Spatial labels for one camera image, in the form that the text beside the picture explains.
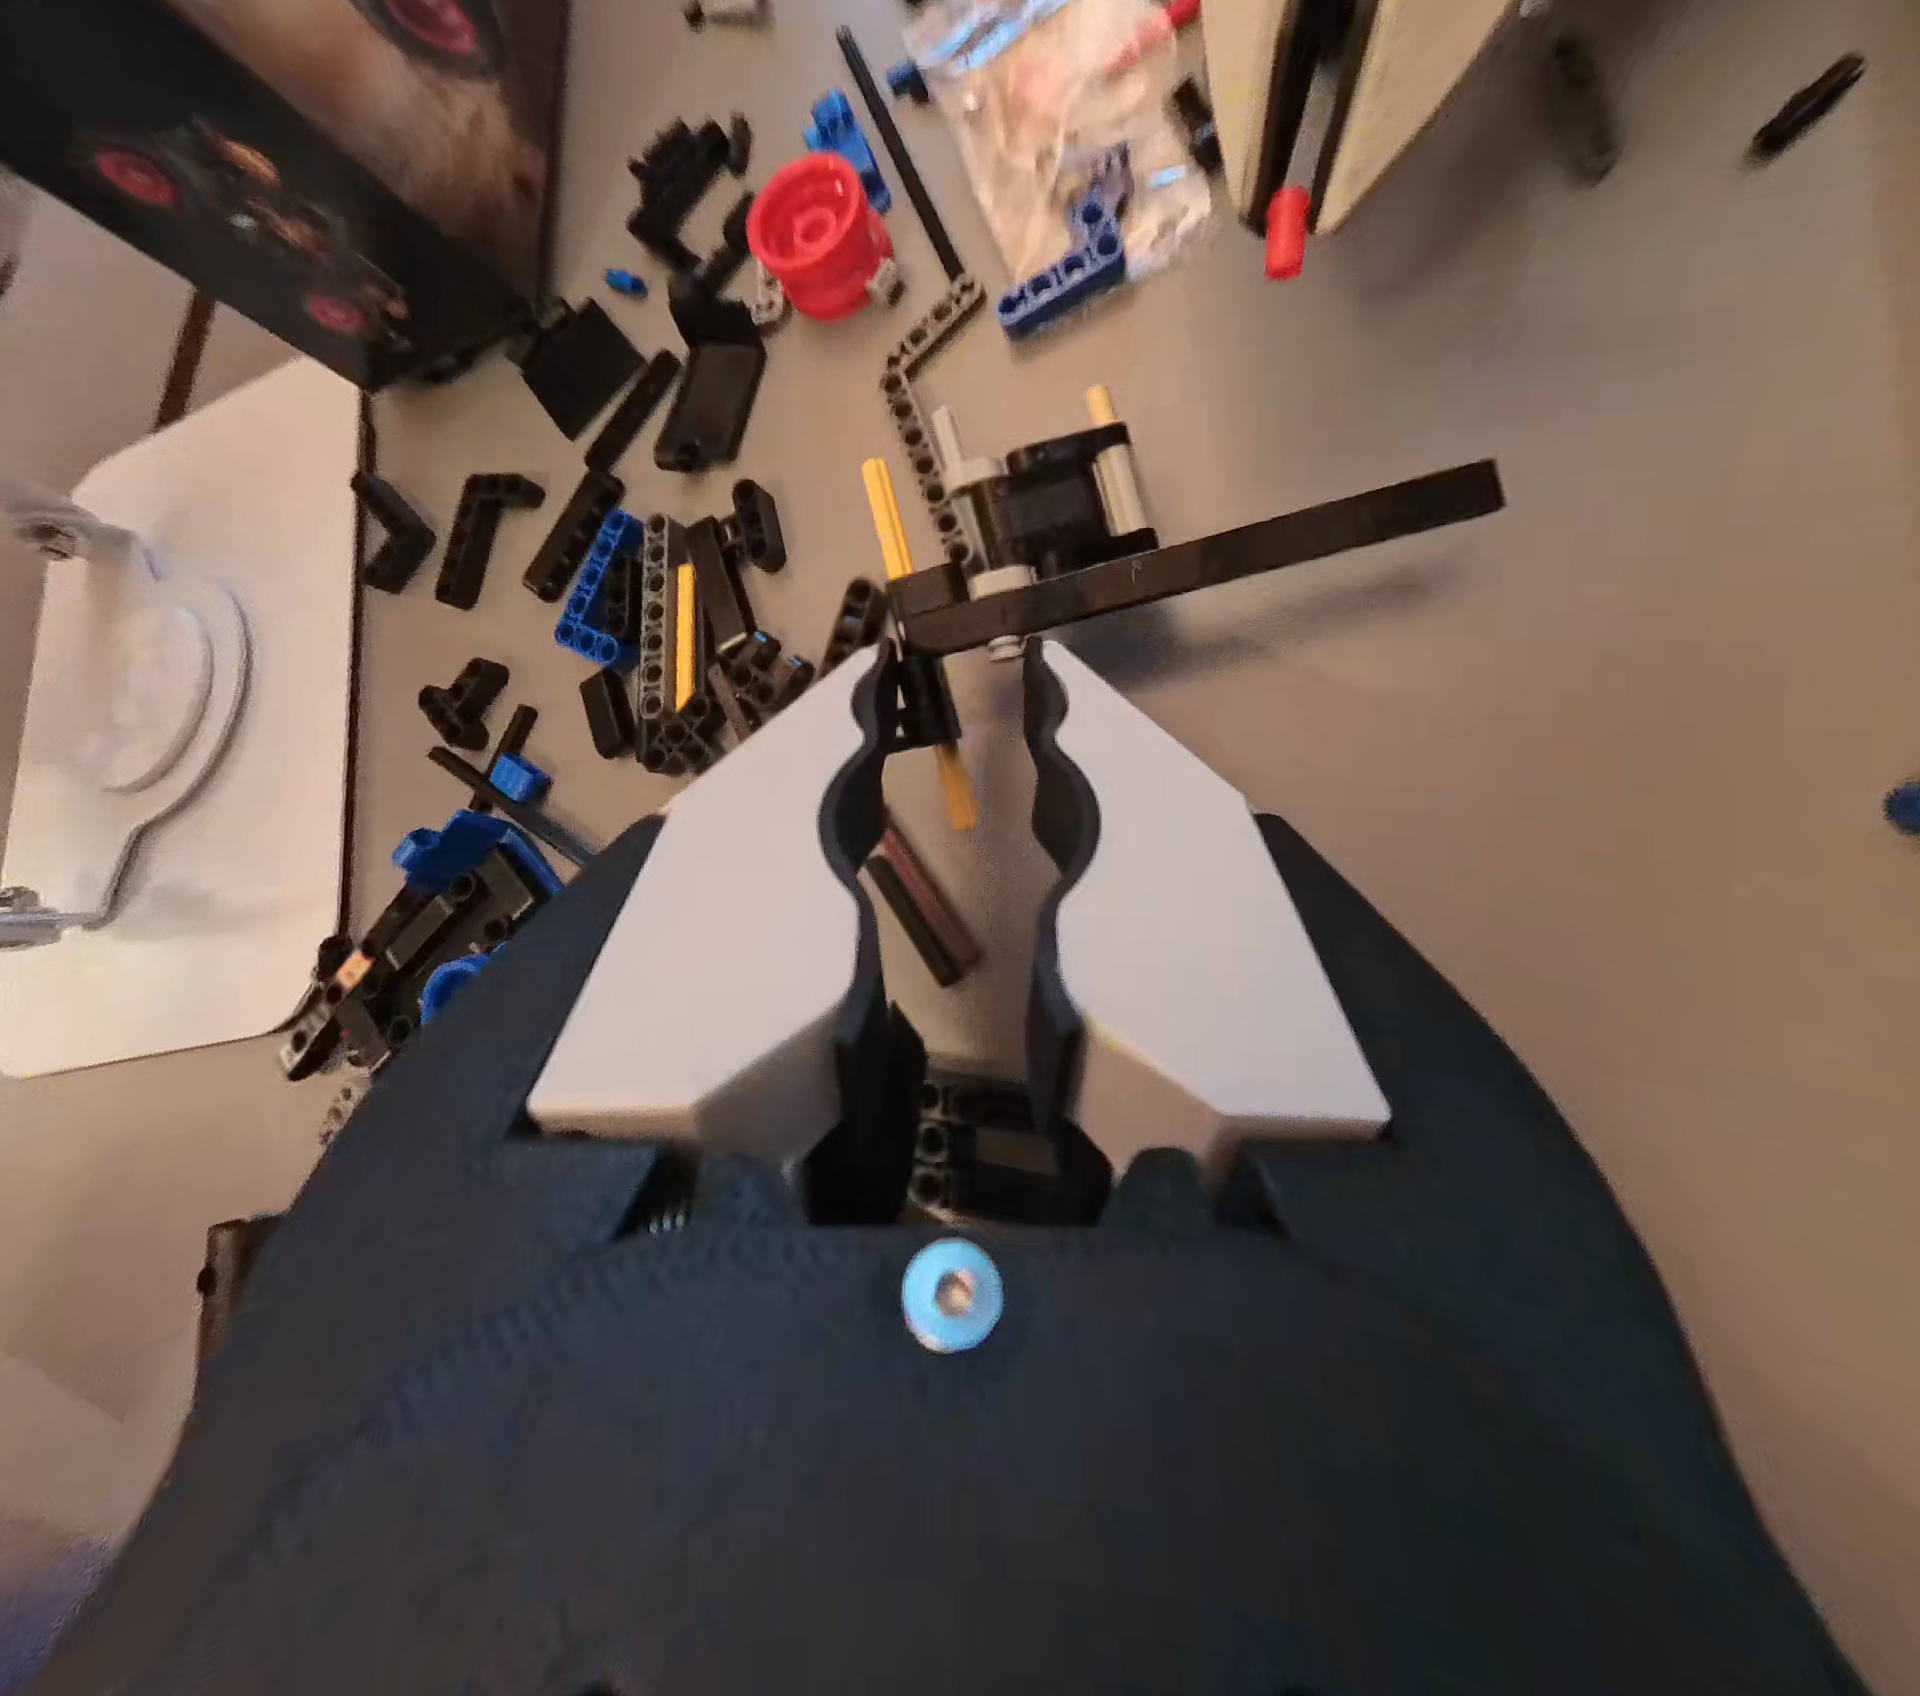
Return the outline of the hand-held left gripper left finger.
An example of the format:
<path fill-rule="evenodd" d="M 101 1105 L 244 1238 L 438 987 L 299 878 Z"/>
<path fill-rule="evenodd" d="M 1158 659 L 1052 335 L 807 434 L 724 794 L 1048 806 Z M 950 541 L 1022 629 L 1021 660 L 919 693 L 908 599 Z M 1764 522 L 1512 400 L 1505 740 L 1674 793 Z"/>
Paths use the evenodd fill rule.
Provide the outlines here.
<path fill-rule="evenodd" d="M 675 797 L 531 1089 L 544 1135 L 799 1165 L 885 1014 L 858 868 L 885 817 L 891 647 L 848 657 Z"/>

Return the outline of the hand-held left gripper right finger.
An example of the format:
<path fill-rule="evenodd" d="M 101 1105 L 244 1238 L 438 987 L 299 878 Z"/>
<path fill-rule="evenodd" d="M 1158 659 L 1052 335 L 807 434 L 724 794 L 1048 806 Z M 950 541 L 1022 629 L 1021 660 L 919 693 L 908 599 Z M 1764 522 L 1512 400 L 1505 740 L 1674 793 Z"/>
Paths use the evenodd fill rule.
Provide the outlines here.
<path fill-rule="evenodd" d="M 1043 1124 L 1111 1168 L 1391 1119 L 1254 805 L 1058 642 L 1022 654 L 1037 924 L 1024 1066 Z"/>

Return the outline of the black beam assembly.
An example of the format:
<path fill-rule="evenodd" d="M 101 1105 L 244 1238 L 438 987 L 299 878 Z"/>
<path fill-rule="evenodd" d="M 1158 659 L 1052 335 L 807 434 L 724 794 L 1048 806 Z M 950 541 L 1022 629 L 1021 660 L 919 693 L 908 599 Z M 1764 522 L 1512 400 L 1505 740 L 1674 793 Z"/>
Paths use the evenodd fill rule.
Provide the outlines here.
<path fill-rule="evenodd" d="M 1496 460 L 1471 460 L 1347 498 L 1166 545 L 1149 521 L 1134 438 L 1117 416 L 1008 457 L 965 457 L 949 411 L 920 425 L 926 485 L 949 539 L 940 567 L 904 551 L 893 477 L 862 466 L 897 649 L 893 748 L 954 752 L 947 662 L 1021 659 L 1044 634 L 1112 621 L 1244 581 L 1476 525 L 1507 509 Z"/>

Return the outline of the grey thin beam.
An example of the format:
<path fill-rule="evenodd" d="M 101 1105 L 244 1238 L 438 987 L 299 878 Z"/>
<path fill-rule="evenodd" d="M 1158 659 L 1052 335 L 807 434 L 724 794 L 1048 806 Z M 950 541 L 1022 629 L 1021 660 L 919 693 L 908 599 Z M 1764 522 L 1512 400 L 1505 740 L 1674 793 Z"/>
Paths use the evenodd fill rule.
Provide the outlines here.
<path fill-rule="evenodd" d="M 1597 189 L 1621 164 L 1621 116 L 1592 44 L 1557 35 L 1544 56 L 1544 116 L 1560 169 L 1581 189 Z"/>

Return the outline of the clear plastic bag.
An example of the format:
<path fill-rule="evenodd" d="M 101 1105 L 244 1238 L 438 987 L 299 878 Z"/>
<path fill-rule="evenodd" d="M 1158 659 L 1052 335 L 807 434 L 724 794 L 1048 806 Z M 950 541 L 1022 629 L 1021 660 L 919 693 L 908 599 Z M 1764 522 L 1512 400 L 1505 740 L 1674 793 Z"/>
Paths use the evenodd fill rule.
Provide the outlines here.
<path fill-rule="evenodd" d="M 1213 177 L 1177 103 L 1180 44 L 1151 0 L 932 0 L 906 59 L 949 125 L 1006 278 L 1068 252 L 1073 206 L 1121 191 L 1132 278 L 1206 239 Z"/>

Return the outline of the brown axle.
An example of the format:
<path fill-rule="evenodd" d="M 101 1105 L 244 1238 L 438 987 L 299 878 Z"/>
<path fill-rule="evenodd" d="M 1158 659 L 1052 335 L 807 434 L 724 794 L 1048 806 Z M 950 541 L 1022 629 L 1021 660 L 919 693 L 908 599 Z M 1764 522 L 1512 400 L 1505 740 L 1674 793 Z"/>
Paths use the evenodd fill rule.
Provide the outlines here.
<path fill-rule="evenodd" d="M 899 882 L 902 905 L 919 917 L 917 928 L 925 941 L 938 942 L 940 956 L 961 973 L 981 966 L 985 951 L 979 934 L 894 817 L 887 821 L 877 845 L 875 868 L 881 863 L 888 865 Z"/>

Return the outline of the blue angled panel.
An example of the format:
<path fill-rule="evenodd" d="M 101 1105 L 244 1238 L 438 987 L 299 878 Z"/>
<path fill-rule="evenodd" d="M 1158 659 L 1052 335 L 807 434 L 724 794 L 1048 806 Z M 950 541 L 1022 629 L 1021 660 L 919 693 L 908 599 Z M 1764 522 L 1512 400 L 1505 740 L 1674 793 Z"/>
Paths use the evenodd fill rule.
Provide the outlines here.
<path fill-rule="evenodd" d="M 491 857 L 505 857 L 528 884 L 551 899 L 564 888 L 555 868 L 514 825 L 497 814 L 461 810 L 441 829 L 414 829 L 393 851 L 403 882 L 429 894 L 444 894 L 461 877 Z"/>

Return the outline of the thin black axle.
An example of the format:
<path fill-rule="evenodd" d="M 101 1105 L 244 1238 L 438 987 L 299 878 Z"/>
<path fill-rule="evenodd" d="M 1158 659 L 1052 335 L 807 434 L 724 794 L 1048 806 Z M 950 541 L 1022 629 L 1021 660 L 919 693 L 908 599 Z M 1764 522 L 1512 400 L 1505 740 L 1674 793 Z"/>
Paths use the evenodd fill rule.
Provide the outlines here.
<path fill-rule="evenodd" d="M 492 814 L 533 845 L 564 859 L 574 868 L 587 868 L 599 851 L 549 817 L 540 806 L 500 789 L 489 772 L 447 747 L 429 751 L 429 762 L 471 793 L 476 808 Z"/>

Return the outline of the dark grey beam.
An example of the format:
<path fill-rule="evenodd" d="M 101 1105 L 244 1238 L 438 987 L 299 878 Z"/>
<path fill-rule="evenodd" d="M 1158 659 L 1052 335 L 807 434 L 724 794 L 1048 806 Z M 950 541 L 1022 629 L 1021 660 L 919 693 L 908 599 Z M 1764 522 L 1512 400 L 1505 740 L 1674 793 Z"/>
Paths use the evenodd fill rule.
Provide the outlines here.
<path fill-rule="evenodd" d="M 636 715 L 660 725 L 675 711 L 678 660 L 678 522 L 652 512 L 636 552 Z"/>

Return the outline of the dark grey thin liftarm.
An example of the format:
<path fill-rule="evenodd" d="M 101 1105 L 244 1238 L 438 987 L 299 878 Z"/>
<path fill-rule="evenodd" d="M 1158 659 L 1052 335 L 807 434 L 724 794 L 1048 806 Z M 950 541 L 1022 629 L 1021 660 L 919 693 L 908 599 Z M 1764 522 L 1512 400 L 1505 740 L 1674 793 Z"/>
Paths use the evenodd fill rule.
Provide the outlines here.
<path fill-rule="evenodd" d="M 901 343 L 887 354 L 882 381 L 912 381 L 932 358 L 937 358 L 950 340 L 954 340 L 979 317 L 988 302 L 988 292 L 971 275 L 961 272 L 949 290 L 938 295 L 923 317 L 904 333 Z"/>

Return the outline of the long grey beam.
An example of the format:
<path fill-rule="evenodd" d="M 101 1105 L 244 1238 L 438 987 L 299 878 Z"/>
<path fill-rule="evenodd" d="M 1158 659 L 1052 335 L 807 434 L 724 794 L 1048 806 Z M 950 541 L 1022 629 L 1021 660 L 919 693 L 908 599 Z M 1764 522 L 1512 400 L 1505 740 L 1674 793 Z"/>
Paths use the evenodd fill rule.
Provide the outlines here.
<path fill-rule="evenodd" d="M 965 579 L 979 575 L 979 545 L 957 500 L 949 492 L 949 473 L 932 421 L 917 396 L 912 371 L 891 358 L 879 379 L 879 394 L 897 437 L 901 462 L 906 468 L 910 503 L 926 521 L 938 556 Z"/>

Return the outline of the black bent beam cluster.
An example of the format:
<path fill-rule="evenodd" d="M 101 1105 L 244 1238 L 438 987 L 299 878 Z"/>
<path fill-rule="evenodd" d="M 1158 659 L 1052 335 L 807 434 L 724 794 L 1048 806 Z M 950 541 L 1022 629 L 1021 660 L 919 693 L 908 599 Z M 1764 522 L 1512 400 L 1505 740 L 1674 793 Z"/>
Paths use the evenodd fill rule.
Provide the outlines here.
<path fill-rule="evenodd" d="M 744 115 L 733 115 L 726 125 L 681 118 L 663 126 L 628 162 L 636 186 L 628 236 L 675 275 L 698 268 L 698 257 L 683 241 L 685 224 L 722 175 L 742 179 L 749 173 L 753 153 L 755 126 Z"/>

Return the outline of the black flat panel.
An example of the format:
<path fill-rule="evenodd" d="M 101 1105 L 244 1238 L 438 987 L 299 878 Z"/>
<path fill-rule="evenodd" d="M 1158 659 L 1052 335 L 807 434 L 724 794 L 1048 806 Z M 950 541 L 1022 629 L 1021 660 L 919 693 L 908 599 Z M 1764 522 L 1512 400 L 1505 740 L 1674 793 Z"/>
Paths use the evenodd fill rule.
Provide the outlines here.
<path fill-rule="evenodd" d="M 599 300 L 546 308 L 518 374 L 559 434 L 577 443 L 633 388 L 646 357 Z"/>

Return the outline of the black frame subassembly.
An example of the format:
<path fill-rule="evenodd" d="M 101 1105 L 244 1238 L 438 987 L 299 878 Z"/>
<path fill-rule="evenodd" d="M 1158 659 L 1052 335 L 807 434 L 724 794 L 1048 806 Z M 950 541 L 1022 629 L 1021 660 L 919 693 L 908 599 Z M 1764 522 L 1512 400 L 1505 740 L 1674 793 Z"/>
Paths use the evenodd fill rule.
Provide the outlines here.
<path fill-rule="evenodd" d="M 403 882 L 364 934 L 325 941 L 281 1040 L 286 1081 L 384 1066 L 420 1036 L 417 1010 L 429 973 L 466 955 L 502 951 L 556 894 L 540 897 L 498 852 L 447 892 Z"/>

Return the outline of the blue frame beam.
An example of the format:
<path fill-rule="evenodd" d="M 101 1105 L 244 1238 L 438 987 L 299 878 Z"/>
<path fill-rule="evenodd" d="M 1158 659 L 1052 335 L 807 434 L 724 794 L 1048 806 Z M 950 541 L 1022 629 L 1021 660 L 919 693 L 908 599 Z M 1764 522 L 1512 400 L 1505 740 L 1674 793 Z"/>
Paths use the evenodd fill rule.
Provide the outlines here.
<path fill-rule="evenodd" d="M 644 527 L 613 509 L 595 535 L 552 640 L 597 671 L 631 674 L 638 659 Z"/>

